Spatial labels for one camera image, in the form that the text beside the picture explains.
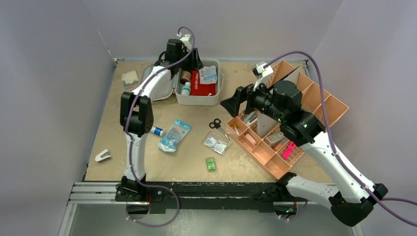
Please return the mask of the brown bottle orange cap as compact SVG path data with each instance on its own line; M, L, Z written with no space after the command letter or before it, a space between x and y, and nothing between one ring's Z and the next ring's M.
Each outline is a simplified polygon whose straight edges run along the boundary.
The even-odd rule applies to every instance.
M185 85L185 83L190 82L192 73L190 71L183 71L180 78L180 83Z

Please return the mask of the white blue mask packet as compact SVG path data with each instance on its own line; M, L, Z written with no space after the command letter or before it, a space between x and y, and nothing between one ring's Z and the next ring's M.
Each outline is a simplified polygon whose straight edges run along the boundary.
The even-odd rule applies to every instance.
M216 66L205 66L199 70L199 81L202 85L210 85L217 83Z

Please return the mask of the grey medicine case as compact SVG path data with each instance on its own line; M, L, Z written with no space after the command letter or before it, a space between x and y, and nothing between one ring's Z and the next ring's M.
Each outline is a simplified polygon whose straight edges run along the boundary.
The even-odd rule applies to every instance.
M220 62L215 59L203 59L203 68L185 72L179 70L176 75L163 72L164 80L150 83L152 101L164 100L175 95L177 102L189 106L213 106L218 104L223 88L224 74Z

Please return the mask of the red fabric pouch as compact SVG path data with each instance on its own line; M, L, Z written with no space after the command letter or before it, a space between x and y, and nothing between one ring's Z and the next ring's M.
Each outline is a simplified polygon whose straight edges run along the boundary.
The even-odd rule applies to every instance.
M192 71L191 76L191 96L214 96L216 92L216 84L202 85L199 81L199 71Z

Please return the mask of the clear white cap bottle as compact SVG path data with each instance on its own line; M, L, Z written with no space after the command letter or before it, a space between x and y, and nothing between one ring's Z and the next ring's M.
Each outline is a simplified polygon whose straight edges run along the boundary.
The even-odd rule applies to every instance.
M190 82L185 82L185 84L183 85L182 89L181 89L181 95L190 95L191 93L191 83Z

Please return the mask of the blue clear wipes packet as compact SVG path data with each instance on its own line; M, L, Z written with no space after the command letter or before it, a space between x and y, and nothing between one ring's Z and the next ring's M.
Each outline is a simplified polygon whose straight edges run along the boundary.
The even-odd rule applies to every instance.
M188 134L192 126L176 119L169 131L158 143L158 148L164 152L175 152L180 141Z

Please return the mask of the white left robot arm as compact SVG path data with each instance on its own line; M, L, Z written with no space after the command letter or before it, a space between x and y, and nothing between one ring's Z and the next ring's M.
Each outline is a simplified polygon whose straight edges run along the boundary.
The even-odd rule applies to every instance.
M153 126L152 102L162 97L162 90L171 94L173 78L180 70L200 69L203 64L195 43L189 39L169 39L167 47L148 76L132 92L124 92L120 100L120 124L127 141L126 170L117 187L121 195L134 201L145 198L153 185L146 184L145 144Z

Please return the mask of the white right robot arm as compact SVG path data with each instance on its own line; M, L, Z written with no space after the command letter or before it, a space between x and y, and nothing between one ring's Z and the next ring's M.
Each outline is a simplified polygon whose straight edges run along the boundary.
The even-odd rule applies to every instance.
M264 84L258 89L253 87L242 90L247 109L280 122L284 136L313 157L333 181L329 185L287 174L279 180L277 196L282 200L301 197L321 204L350 227L365 219L387 194L387 188L368 180L330 143L329 129L301 107L302 92L293 82L279 81L273 88Z

